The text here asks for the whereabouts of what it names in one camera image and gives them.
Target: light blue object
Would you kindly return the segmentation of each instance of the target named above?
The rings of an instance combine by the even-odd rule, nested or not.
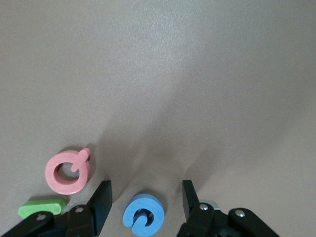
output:
[[[148,219],[145,210],[152,213]],[[163,224],[164,211],[161,202],[150,194],[134,196],[125,208],[123,224],[132,227],[137,236],[148,237],[155,234]]]

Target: pink ring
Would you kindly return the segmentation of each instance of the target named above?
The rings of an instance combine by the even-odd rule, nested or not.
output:
[[[88,148],[83,148],[80,152],[64,151],[52,157],[45,169],[46,182],[50,188],[63,195],[75,194],[82,190],[90,177],[89,157]],[[58,169],[62,163],[72,163],[71,171],[79,170],[79,178],[69,181],[60,177]]]

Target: bolt head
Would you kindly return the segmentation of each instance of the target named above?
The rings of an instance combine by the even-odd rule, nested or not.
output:
[[[36,218],[37,221],[41,221],[41,220],[44,220],[46,218],[46,215],[45,214],[39,214]]]
[[[244,217],[246,215],[242,210],[236,210],[235,214],[239,217]]]
[[[201,203],[201,204],[199,205],[199,208],[200,208],[201,210],[203,210],[203,211],[207,211],[207,210],[208,210],[208,206],[207,206],[205,203]]]
[[[80,213],[80,212],[82,212],[83,210],[84,210],[83,207],[78,206],[78,207],[75,209],[75,213]]]

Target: green foam block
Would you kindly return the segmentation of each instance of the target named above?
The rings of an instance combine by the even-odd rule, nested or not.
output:
[[[18,214],[22,218],[27,218],[33,213],[39,211],[49,211],[54,215],[61,213],[62,209],[67,205],[63,198],[46,199],[46,200],[32,200],[27,201],[18,209]]]

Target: pink foam ring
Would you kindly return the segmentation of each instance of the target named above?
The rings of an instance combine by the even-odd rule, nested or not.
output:
[[[45,169],[46,182],[50,188],[63,195],[75,194],[82,190],[90,177],[89,156],[90,150],[83,148],[80,152],[64,151],[52,157]],[[60,177],[58,169],[62,163],[72,163],[71,171],[79,170],[79,178],[70,181]]]

